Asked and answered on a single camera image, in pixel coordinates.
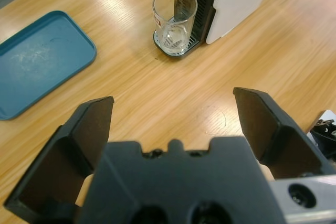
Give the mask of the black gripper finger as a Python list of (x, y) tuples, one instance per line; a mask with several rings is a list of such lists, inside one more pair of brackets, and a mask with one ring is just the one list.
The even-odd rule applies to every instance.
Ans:
[(335, 168), (267, 93), (233, 89), (240, 125), (255, 157), (275, 179), (334, 175)]
[(19, 180), (4, 207), (17, 216), (76, 216), (78, 194), (109, 138), (113, 97), (79, 105)]

